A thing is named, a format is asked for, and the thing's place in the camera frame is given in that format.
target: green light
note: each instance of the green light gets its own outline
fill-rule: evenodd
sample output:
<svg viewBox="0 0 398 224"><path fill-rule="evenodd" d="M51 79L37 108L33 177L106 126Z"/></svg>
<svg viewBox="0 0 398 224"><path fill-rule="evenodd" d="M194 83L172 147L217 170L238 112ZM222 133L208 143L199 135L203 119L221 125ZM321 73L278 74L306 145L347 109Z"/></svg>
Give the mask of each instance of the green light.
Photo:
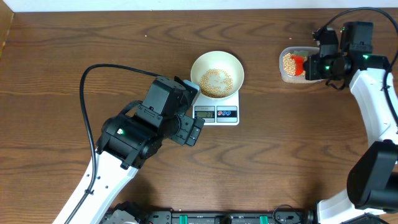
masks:
<svg viewBox="0 0 398 224"><path fill-rule="evenodd" d="M119 130L118 130L118 134L124 134L124 131L123 131L123 129L119 128Z"/></svg>

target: brown wood surface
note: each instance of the brown wood surface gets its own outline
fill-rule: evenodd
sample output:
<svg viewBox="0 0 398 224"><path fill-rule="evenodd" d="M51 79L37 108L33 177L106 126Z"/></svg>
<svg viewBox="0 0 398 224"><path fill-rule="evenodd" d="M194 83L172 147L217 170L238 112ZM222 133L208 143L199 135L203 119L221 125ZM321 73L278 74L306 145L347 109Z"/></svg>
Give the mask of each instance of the brown wood surface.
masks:
<svg viewBox="0 0 398 224"><path fill-rule="evenodd" d="M309 208L345 188L368 148L354 97L324 83L280 78L279 54L314 46L310 33L341 10L18 13L0 61L0 222L50 223L90 160L81 116L81 74L116 63L189 79L203 53L224 50L243 63L241 123L206 127L195 147L164 146L117 196L182 210ZM388 9L398 19L397 9ZM373 12L375 53L392 58L392 26ZM103 122L144 99L151 77L93 70L86 104L95 139ZM383 216L398 223L397 215Z"/></svg>
<svg viewBox="0 0 398 224"><path fill-rule="evenodd" d="M0 58L7 39L14 13L0 0Z"/></svg>

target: wood grain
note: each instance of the wood grain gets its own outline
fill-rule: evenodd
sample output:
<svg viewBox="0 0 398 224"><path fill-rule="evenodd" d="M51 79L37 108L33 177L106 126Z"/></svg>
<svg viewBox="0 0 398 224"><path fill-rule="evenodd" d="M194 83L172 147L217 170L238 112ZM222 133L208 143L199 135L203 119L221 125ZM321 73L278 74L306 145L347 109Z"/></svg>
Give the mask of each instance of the wood grain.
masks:
<svg viewBox="0 0 398 224"><path fill-rule="evenodd" d="M12 17L14 13L8 8L3 0L0 0L0 58L6 39L11 27Z"/></svg>
<svg viewBox="0 0 398 224"><path fill-rule="evenodd" d="M397 9L387 11L398 19ZM314 46L310 33L338 12L16 14L0 61L1 223L51 223L79 183L90 159L78 97L88 66L117 63L189 79L193 62L211 50L244 65L241 123L206 127L193 148L165 141L114 204L264 211L282 203L310 208L343 190L368 148L354 97L324 83L284 83L278 64L286 47ZM374 22L375 53L392 58L396 34L376 13L352 13L332 26L357 20ZM151 82L93 70L85 91L95 138L107 118L144 99ZM397 215L383 218L398 223Z"/></svg>

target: white wall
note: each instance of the white wall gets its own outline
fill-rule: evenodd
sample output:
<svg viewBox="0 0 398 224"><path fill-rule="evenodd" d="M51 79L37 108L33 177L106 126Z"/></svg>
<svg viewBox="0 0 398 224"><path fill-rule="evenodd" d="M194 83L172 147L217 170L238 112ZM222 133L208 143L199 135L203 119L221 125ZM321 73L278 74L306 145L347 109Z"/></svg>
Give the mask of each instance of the white wall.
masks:
<svg viewBox="0 0 398 224"><path fill-rule="evenodd" d="M4 0L4 2L14 12L398 7L398 0Z"/></svg>

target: digital kitchen scale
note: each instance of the digital kitchen scale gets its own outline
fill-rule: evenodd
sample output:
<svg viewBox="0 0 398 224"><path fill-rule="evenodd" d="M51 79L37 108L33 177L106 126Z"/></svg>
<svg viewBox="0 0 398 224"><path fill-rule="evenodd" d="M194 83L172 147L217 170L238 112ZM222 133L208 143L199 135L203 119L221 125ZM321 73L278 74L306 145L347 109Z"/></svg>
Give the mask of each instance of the digital kitchen scale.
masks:
<svg viewBox="0 0 398 224"><path fill-rule="evenodd" d="M219 101L200 94L193 105L192 116L203 118L205 125L238 125L239 92Z"/></svg>
<svg viewBox="0 0 398 224"><path fill-rule="evenodd" d="M243 79L243 66L234 55L213 51L200 56L191 69L191 81L201 86L193 117L203 118L205 125L238 125Z"/></svg>

